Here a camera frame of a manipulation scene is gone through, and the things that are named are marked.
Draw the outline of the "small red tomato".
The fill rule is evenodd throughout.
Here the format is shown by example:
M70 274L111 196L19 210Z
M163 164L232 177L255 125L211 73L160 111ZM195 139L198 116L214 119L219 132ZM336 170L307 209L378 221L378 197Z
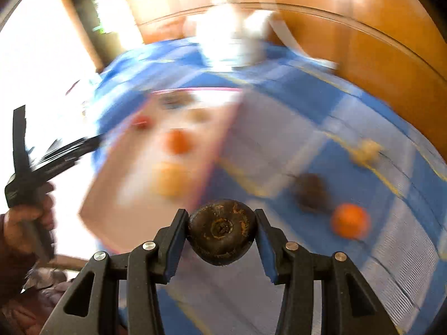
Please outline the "small red tomato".
M134 129L151 129L153 126L153 121L148 115L138 114L133 117L131 126Z

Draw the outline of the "yellow fruit piece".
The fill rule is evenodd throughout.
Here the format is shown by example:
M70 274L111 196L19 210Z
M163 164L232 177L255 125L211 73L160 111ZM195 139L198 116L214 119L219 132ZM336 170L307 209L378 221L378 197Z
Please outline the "yellow fruit piece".
M160 162L152 169L151 189L168 199L182 197L190 184L188 168L179 162Z

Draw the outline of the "orange tangerine with stem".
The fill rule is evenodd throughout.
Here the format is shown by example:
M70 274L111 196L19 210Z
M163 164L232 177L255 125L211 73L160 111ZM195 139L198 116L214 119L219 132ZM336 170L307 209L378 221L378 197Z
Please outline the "orange tangerine with stem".
M166 148L171 154L187 154L193 149L192 134L185 129L171 129L166 136Z

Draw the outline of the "dark brown passion fruit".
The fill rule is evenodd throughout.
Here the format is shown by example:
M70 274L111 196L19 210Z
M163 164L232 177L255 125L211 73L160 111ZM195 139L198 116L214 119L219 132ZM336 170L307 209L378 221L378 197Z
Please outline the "dark brown passion fruit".
M292 193L303 212L328 215L332 210L327 183L315 173L293 176Z

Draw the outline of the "cut pale fruit dark skin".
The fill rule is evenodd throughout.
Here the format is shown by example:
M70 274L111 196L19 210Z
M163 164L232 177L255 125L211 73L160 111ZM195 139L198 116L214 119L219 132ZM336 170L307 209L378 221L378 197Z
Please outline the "cut pale fruit dark skin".
M178 109L196 102L194 96L188 91L173 90L158 95L160 105L164 109Z

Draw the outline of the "white pink-rimmed tray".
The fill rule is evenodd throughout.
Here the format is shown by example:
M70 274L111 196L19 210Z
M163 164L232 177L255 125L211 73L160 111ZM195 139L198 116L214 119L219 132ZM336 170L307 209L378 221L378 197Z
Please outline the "white pink-rimmed tray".
M113 253L131 251L200 201L244 93L240 88L153 92L111 132L80 218Z

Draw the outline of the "blue plaid tablecloth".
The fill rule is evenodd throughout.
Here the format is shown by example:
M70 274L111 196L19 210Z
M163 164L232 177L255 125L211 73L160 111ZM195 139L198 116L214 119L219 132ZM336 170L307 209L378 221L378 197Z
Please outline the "blue plaid tablecloth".
M345 252L402 334L422 334L446 300L446 161L410 123L358 87L317 71L287 49L265 44L265 61L231 73L206 67L189 40L128 51L102 73L93 98L100 132L110 132L149 95L168 88L245 88L204 199L229 197L265 210L310 251ZM373 166L351 151L383 146ZM296 207L291 179L325 178L335 204L370 214L362 240L337 237L325 216Z

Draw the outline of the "wooden door with glass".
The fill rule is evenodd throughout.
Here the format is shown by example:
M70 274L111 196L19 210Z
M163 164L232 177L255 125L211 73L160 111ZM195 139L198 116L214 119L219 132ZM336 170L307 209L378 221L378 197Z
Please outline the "wooden door with glass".
M96 72L143 44L127 0L61 0Z

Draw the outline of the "white ceramic electric kettle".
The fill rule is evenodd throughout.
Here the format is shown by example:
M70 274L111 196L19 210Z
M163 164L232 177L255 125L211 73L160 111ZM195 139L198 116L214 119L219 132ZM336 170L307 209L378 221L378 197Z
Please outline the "white ceramic electric kettle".
M198 45L206 67L231 72L265 60L274 15L272 10L244 9L230 0L214 0L203 13L186 17L183 33Z

